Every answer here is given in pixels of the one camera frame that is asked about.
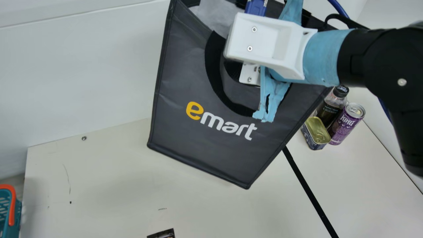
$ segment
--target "black bag handle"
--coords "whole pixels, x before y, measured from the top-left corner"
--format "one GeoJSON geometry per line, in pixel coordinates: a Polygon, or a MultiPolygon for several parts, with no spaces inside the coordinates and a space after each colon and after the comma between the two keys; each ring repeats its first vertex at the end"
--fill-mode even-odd
{"type": "Polygon", "coordinates": [[[348,17],[344,17],[342,15],[335,14],[335,13],[334,14],[330,14],[329,16],[326,17],[326,19],[324,20],[323,27],[322,27],[323,29],[326,29],[327,28],[327,26],[328,26],[328,23],[327,22],[330,19],[340,20],[341,22],[345,23],[348,26],[349,29],[356,29],[356,28],[367,29],[367,30],[369,29],[369,28],[367,28],[367,27],[365,27],[365,26],[363,26],[361,24],[358,24],[357,22],[349,19],[348,17]]]}
{"type": "Polygon", "coordinates": [[[223,49],[225,48],[226,39],[216,32],[210,34],[204,49],[204,63],[206,67],[207,77],[214,93],[231,111],[241,115],[252,117],[255,110],[244,105],[232,102],[226,95],[223,88],[223,80],[220,74],[220,59],[223,49]]]}

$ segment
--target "screw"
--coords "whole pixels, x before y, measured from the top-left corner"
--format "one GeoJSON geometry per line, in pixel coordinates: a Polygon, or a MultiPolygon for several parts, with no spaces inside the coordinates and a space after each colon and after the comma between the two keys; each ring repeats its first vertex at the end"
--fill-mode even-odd
{"type": "Polygon", "coordinates": [[[403,78],[398,79],[398,85],[399,85],[399,86],[403,87],[403,86],[405,86],[406,84],[407,84],[407,80],[405,80],[405,79],[403,79],[403,78]]]}

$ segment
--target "shopping bag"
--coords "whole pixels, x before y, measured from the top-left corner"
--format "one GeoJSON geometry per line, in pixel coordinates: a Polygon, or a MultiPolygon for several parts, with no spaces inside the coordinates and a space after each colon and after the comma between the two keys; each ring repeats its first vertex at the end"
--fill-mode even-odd
{"type": "MultiPolygon", "coordinates": [[[[226,36],[189,9],[199,3],[170,1],[147,146],[248,189],[330,88],[293,84],[273,123],[252,118],[260,89],[238,82],[242,63],[223,57],[226,36]]],[[[270,0],[266,17],[278,18],[282,9],[270,0]]],[[[303,11],[302,24],[324,23],[303,11]]]]}

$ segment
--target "teal basket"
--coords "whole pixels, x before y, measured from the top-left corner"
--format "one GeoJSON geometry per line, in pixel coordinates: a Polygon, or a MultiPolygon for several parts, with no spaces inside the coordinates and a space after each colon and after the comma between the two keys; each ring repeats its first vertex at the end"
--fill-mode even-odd
{"type": "Polygon", "coordinates": [[[0,184],[0,238],[18,238],[22,203],[13,186],[0,184]]]}

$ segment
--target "can lid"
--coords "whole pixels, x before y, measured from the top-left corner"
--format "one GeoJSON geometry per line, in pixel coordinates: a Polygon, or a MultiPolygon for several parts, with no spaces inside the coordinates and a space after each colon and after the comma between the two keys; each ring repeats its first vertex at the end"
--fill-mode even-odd
{"type": "Polygon", "coordinates": [[[366,111],[364,110],[364,107],[356,104],[356,103],[349,103],[347,106],[345,106],[346,113],[354,118],[363,118],[366,114],[366,111]]]}
{"type": "Polygon", "coordinates": [[[329,143],[330,135],[324,127],[323,122],[320,118],[316,116],[309,117],[304,124],[307,127],[308,132],[310,132],[310,136],[313,139],[314,143],[329,143]]]}
{"type": "Polygon", "coordinates": [[[339,85],[333,89],[333,94],[339,98],[344,98],[349,93],[349,88],[344,85],[339,85]]]}

